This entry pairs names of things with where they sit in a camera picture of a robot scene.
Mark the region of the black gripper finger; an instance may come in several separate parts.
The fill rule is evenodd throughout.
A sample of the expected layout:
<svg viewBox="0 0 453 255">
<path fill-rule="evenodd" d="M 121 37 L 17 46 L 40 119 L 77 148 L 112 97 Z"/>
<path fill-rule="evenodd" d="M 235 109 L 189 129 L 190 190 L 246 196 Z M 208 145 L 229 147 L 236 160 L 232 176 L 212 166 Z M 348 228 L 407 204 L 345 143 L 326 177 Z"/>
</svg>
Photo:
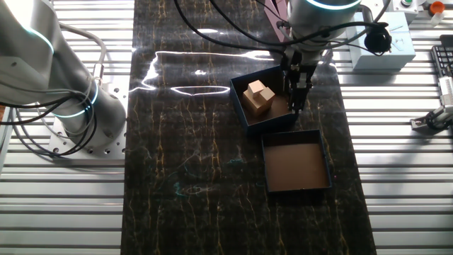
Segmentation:
<svg viewBox="0 0 453 255">
<path fill-rule="evenodd" d="M 310 90 L 310 81 L 306 80 L 306 76 L 301 76 L 295 89 L 295 110 L 301 112 L 304 109 L 307 95 Z"/>
<path fill-rule="evenodd" d="M 297 87 L 297 73 L 292 70 L 285 71 L 285 93 L 288 96 L 288 106 L 294 106 L 294 89 Z"/>
</svg>

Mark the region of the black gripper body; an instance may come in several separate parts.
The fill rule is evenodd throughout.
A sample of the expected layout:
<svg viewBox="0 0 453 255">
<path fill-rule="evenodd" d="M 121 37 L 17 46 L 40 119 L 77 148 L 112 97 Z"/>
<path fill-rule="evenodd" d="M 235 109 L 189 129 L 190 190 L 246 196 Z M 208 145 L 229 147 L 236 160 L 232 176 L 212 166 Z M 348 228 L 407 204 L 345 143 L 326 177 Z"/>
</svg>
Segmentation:
<svg viewBox="0 0 453 255">
<path fill-rule="evenodd" d="M 294 48 L 289 47 L 284 51 L 280 67 L 283 72 L 285 88 L 311 88 L 311 78 L 316 69 L 315 64 L 304 64 L 303 55 Z"/>
</svg>

